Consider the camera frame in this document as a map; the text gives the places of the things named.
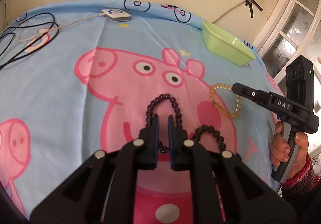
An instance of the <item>dark brown bead bracelet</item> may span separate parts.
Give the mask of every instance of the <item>dark brown bead bracelet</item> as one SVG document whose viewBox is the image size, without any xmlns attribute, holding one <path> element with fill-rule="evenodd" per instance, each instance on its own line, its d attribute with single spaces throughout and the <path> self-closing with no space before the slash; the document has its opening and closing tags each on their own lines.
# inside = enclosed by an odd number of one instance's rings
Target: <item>dark brown bead bracelet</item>
<svg viewBox="0 0 321 224">
<path fill-rule="evenodd" d="M 147 118 L 146 118 L 146 127 L 150 127 L 152 122 L 153 122 L 153 110 L 154 107 L 159 104 L 160 102 L 162 102 L 163 100 L 169 99 L 170 102 L 172 103 L 172 107 L 174 108 L 175 111 L 175 119 L 176 119 L 176 127 L 179 128 L 183 128 L 182 126 L 182 114 L 180 113 L 180 109 L 178 107 L 178 103 L 176 102 L 176 98 L 175 97 L 171 97 L 170 94 L 161 94 L 159 97 L 156 97 L 155 100 L 151 101 L 150 104 L 147 106 Z M 219 144 L 219 150 L 220 152 L 224 151 L 226 149 L 226 144 L 224 143 L 224 138 L 223 136 L 220 135 L 220 131 L 215 130 L 214 126 L 210 125 L 202 125 L 199 128 L 196 128 L 195 130 L 195 134 L 193 136 L 193 140 L 195 142 L 199 142 L 201 140 L 201 135 L 205 132 L 208 132 L 210 134 L 213 135 L 214 138 L 216 138 L 216 141 Z M 158 148 L 160 150 L 161 153 L 165 154 L 168 153 L 169 148 L 165 145 L 163 145 L 163 143 L 161 141 L 159 141 L 158 143 Z"/>
<path fill-rule="evenodd" d="M 146 118 L 146 127 L 150 127 L 151 124 L 153 123 L 153 110 L 154 107 L 159 104 L 160 102 L 162 102 L 163 100 L 169 99 L 170 102 L 172 103 L 172 107 L 174 108 L 175 111 L 175 119 L 176 119 L 176 127 L 179 128 L 183 128 L 182 126 L 182 114 L 180 113 L 180 109 L 179 109 L 179 105 L 176 102 L 176 98 L 175 97 L 171 97 L 170 94 L 162 94 L 159 97 L 156 97 L 155 100 L 151 101 L 150 104 L 147 106 L 147 118 Z M 169 148 L 165 145 L 163 145 L 163 143 L 161 141 L 159 141 L 158 143 L 158 148 L 160 150 L 161 153 L 168 153 Z"/>
<path fill-rule="evenodd" d="M 226 149 L 226 144 L 224 143 L 224 137 L 220 135 L 220 131 L 215 130 L 214 126 L 210 125 L 202 125 L 199 128 L 196 128 L 195 134 L 193 136 L 193 140 L 195 142 L 199 142 L 201 140 L 201 135 L 203 133 L 210 133 L 213 135 L 214 138 L 216 138 L 216 141 L 219 144 L 219 150 L 220 152 L 224 151 Z"/>
</svg>

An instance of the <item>red sleeve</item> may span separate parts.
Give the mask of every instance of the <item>red sleeve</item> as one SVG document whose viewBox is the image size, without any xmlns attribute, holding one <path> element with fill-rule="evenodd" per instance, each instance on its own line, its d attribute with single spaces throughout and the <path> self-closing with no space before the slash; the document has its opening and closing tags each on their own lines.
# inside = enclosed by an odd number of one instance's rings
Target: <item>red sleeve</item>
<svg viewBox="0 0 321 224">
<path fill-rule="evenodd" d="M 281 184 L 282 197 L 296 200 L 320 184 L 319 177 L 313 170 L 311 157 L 307 154 L 306 163 L 302 170 Z"/>
</svg>

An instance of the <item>finger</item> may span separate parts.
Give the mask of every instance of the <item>finger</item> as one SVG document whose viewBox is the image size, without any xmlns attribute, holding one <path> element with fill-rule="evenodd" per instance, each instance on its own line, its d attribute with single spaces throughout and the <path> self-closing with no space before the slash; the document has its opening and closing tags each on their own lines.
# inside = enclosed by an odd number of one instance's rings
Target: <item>finger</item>
<svg viewBox="0 0 321 224">
<path fill-rule="evenodd" d="M 273 154 L 270 154 L 271 162 L 274 165 L 274 167 L 279 167 L 281 161 L 278 160 Z"/>
<path fill-rule="evenodd" d="M 271 153 L 274 155 L 275 158 L 277 158 L 278 160 L 280 161 L 283 161 L 283 162 L 287 162 L 288 161 L 288 155 L 283 153 L 283 152 L 280 152 L 274 145 L 274 143 L 272 143 L 270 145 L 270 151 Z"/>
<path fill-rule="evenodd" d="M 277 122 L 277 124 L 275 125 L 275 132 L 279 134 L 280 132 L 282 132 L 282 129 L 283 129 L 283 123 L 281 121 Z"/>
<path fill-rule="evenodd" d="M 273 135 L 273 144 L 275 147 L 284 154 L 289 154 L 290 146 L 289 144 L 283 139 L 281 134 Z"/>
<path fill-rule="evenodd" d="M 296 133 L 294 141 L 300 147 L 297 157 L 305 158 L 309 148 L 308 136 L 305 133 Z"/>
</svg>

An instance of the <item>human hand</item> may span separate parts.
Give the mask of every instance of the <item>human hand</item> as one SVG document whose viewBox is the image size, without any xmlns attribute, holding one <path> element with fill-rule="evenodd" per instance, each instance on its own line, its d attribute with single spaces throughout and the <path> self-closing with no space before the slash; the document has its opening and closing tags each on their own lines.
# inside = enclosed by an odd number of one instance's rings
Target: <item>human hand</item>
<svg viewBox="0 0 321 224">
<path fill-rule="evenodd" d="M 275 134 L 273 135 L 273 141 L 270 145 L 270 158 L 272 164 L 275 167 L 280 165 L 280 162 L 288 161 L 288 154 L 290 152 L 290 146 L 281 135 L 281 131 L 283 129 L 282 122 L 278 122 L 275 125 Z M 308 136 L 305 133 L 296 133 L 295 135 L 295 144 L 298 145 L 299 152 L 294 161 L 291 171 L 289 172 L 287 179 L 291 179 L 294 175 L 296 175 L 305 165 L 306 156 L 309 148 Z"/>
</svg>

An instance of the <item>white polka dot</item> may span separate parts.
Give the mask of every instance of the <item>white polka dot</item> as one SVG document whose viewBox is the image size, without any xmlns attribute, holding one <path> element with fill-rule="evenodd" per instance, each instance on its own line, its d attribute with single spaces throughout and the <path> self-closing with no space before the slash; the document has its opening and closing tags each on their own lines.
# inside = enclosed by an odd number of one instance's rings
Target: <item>white polka dot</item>
<svg viewBox="0 0 321 224">
<path fill-rule="evenodd" d="M 164 204 L 156 210 L 155 217 L 161 223 L 173 223 L 179 217 L 179 208 L 174 204 Z"/>
</svg>

